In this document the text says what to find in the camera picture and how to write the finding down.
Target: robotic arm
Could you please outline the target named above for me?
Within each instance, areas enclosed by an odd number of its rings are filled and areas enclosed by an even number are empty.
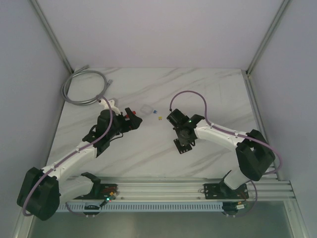
[[[189,118],[178,109],[172,111],[167,120],[174,126],[173,129],[178,137],[174,143],[180,154],[192,150],[196,139],[209,140],[236,152],[239,166],[230,170],[216,187],[215,193],[221,194],[223,198],[234,197],[240,192],[237,189],[242,188],[250,180],[259,181],[275,159],[273,152],[268,148],[237,136],[242,134],[267,143],[257,130],[253,129],[250,133],[245,133],[214,123],[209,126],[203,116],[193,115]],[[216,128],[229,131],[231,134]]]
[[[25,175],[17,199],[17,204],[21,207],[23,207],[23,204],[33,186],[45,173],[52,170],[33,192],[26,207],[27,211],[40,218],[42,221],[50,218],[55,213],[60,203],[65,203],[71,199],[86,194],[91,194],[92,197],[96,196],[101,189],[101,180],[98,177],[90,173],[83,173],[74,180],[67,179],[84,164],[95,159],[104,152],[109,147],[110,141],[113,137],[121,133],[137,129],[142,122],[142,119],[135,116],[130,108],[125,109],[127,115],[123,116],[120,110],[114,105],[114,100],[110,100],[109,104],[114,116],[108,133],[98,142],[85,149],[79,150],[79,148],[87,146],[103,135],[109,126],[109,107],[103,99],[100,100],[100,104],[103,105],[105,109],[101,111],[97,125],[94,125],[90,129],[89,133],[76,147],[76,151],[78,153],[75,153],[69,159],[62,162],[62,164],[57,168],[56,165],[64,160],[64,158],[51,165],[43,167],[40,170],[33,167]]]

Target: white marble surface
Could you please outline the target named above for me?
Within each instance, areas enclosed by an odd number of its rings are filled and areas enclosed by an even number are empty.
[[[113,83],[106,98],[118,99],[118,107],[130,107],[143,119],[139,129],[115,140],[77,175],[91,172],[106,177],[205,177],[221,178],[237,165],[236,155],[207,141],[197,141],[192,151],[180,155],[174,145],[177,138],[166,120],[171,98],[182,90],[201,93],[208,104],[209,119],[220,125],[243,131],[256,128],[251,105],[240,69],[215,68],[97,68]],[[95,74],[76,77],[69,97],[84,100],[98,94],[103,80]],[[150,105],[157,114],[140,112]],[[173,108],[189,117],[204,114],[204,104],[194,94],[176,98]],[[52,163],[78,145],[97,123],[102,106],[80,107],[65,103],[48,163]]]

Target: white wall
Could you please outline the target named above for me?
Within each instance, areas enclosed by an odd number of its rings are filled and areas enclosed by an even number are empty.
[[[317,237],[317,1],[294,0],[253,74],[269,140]]]
[[[9,238],[25,173],[48,156],[68,73],[27,0],[1,1],[0,30],[0,231]]]
[[[282,0],[38,0],[72,67],[247,69]]]

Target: glass panel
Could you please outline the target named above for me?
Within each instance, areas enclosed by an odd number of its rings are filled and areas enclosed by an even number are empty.
[[[56,213],[35,219],[29,238],[292,238],[283,202],[258,202],[241,218],[216,212]]]

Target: gray cable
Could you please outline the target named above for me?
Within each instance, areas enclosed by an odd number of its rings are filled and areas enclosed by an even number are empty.
[[[109,80],[109,82],[107,81],[106,77],[98,72],[98,71],[94,71],[94,70],[86,70],[84,71],[85,69],[88,69],[89,66],[88,65],[85,65],[84,67],[80,68],[79,70],[73,72],[69,77],[68,79],[63,83],[62,87],[61,87],[61,96],[63,97],[63,99],[65,101],[67,101],[68,103],[71,103],[71,104],[74,104],[74,105],[78,105],[78,106],[86,106],[86,105],[90,105],[92,103],[95,103],[97,101],[97,98],[100,98],[101,96],[103,96],[107,90],[107,88],[110,86],[110,84],[112,83],[112,80]],[[88,99],[88,100],[84,100],[84,101],[73,101],[71,100],[68,95],[67,95],[67,89],[69,88],[69,85],[70,85],[70,82],[71,80],[76,77],[76,76],[79,76],[81,74],[85,74],[85,73],[96,73],[96,74],[99,74],[105,81],[105,85],[104,85],[104,88],[103,90],[101,91],[100,94],[98,94],[97,96],[91,98],[91,99]]]

